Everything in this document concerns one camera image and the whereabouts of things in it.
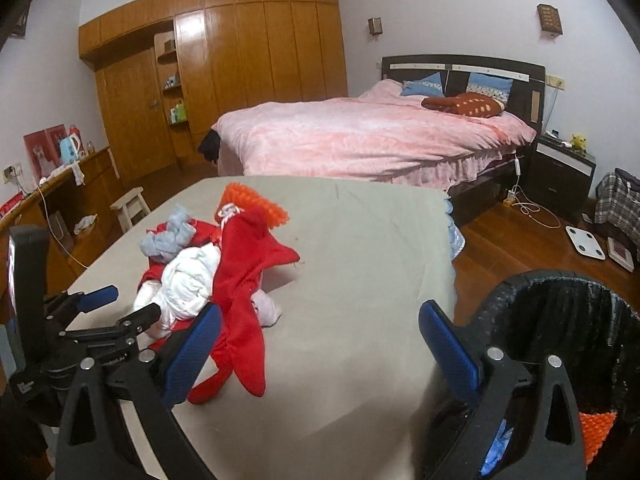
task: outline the nightstand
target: nightstand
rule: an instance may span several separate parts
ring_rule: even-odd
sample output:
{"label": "nightstand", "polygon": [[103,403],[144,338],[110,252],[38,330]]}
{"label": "nightstand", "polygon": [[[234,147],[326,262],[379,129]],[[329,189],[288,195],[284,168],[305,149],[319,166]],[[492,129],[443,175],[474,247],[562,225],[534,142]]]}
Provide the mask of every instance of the nightstand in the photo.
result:
{"label": "nightstand", "polygon": [[542,136],[534,144],[526,183],[527,197],[559,217],[577,223],[589,195],[596,159]]}

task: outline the metal bolt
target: metal bolt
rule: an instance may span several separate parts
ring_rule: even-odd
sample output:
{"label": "metal bolt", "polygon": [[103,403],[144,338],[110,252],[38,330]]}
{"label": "metal bolt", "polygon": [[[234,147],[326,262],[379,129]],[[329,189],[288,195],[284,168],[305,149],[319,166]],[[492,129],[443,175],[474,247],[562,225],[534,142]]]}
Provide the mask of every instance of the metal bolt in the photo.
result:
{"label": "metal bolt", "polygon": [[552,365],[553,368],[559,368],[562,366],[562,359],[559,358],[557,355],[550,355],[549,357],[546,358],[546,360],[549,362],[550,365]]}
{"label": "metal bolt", "polygon": [[95,361],[92,357],[85,357],[80,361],[80,367],[82,370],[91,370],[94,367]]}
{"label": "metal bolt", "polygon": [[495,346],[487,349],[486,354],[489,356],[489,359],[493,359],[494,361],[500,361],[504,357],[504,352]]}
{"label": "metal bolt", "polygon": [[145,348],[138,354],[138,359],[143,363],[150,363],[156,358],[156,353],[151,348]]}

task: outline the white stool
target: white stool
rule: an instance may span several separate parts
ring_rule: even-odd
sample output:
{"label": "white stool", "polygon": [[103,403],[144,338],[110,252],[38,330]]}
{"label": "white stool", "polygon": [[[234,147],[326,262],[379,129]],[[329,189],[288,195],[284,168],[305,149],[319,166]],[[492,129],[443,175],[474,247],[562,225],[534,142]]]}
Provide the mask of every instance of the white stool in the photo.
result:
{"label": "white stool", "polygon": [[143,216],[147,216],[151,213],[151,209],[149,209],[145,199],[142,197],[142,192],[143,189],[141,187],[135,187],[111,204],[111,209],[118,212],[118,221],[120,222],[120,227],[122,227],[123,234],[133,227],[131,219],[135,215],[144,212]]}

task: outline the dark wooden headboard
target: dark wooden headboard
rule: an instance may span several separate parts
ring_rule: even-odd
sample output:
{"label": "dark wooden headboard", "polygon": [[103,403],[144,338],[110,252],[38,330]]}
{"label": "dark wooden headboard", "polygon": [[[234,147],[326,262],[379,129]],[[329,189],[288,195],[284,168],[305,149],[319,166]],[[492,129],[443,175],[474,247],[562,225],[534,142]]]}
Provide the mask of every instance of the dark wooden headboard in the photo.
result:
{"label": "dark wooden headboard", "polygon": [[416,81],[440,72],[447,97],[466,91],[472,72],[513,79],[506,110],[539,135],[545,105],[545,67],[511,59],[459,54],[416,54],[382,58],[382,79]]}

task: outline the gray cloth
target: gray cloth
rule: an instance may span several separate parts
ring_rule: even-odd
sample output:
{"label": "gray cloth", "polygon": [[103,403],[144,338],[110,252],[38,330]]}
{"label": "gray cloth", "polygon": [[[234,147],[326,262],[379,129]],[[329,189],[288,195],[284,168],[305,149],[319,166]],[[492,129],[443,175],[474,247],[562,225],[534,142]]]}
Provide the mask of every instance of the gray cloth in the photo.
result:
{"label": "gray cloth", "polygon": [[146,233],[140,240],[140,250],[147,258],[159,264],[167,264],[189,245],[196,228],[189,224],[187,210],[177,205],[166,222],[166,231]]}
{"label": "gray cloth", "polygon": [[594,222],[614,225],[636,245],[640,260],[640,193],[615,173],[607,173],[596,188]]}
{"label": "gray cloth", "polygon": [[[325,178],[256,176],[203,180],[161,205],[109,248],[70,291],[113,283],[115,303],[71,328],[114,323],[131,311],[147,267],[146,229],[175,203],[209,220],[229,182],[283,206],[273,231],[300,262],[267,270],[263,289],[282,309],[264,330],[266,392],[252,397],[232,376],[212,401],[174,407],[204,462],[225,480],[416,478],[434,359],[418,308],[438,301],[452,317],[445,194],[435,189]],[[148,337],[138,337],[146,346]],[[165,478],[130,402],[123,410],[147,471]]]}

